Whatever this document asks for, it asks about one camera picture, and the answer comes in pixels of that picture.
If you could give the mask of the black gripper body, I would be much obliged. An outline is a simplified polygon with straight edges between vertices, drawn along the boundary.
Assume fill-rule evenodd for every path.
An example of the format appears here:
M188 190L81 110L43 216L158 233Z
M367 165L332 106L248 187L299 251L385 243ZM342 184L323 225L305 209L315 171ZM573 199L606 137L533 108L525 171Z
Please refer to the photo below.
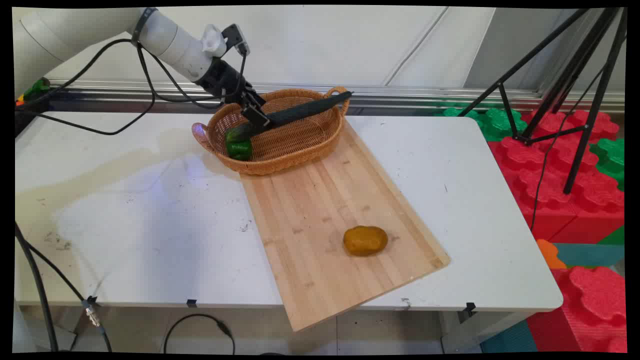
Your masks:
M240 71L220 58L213 59L196 84L213 96L213 100L219 101L220 105L250 104L254 96L250 93L250 85L243 76L246 59L245 56L242 58Z

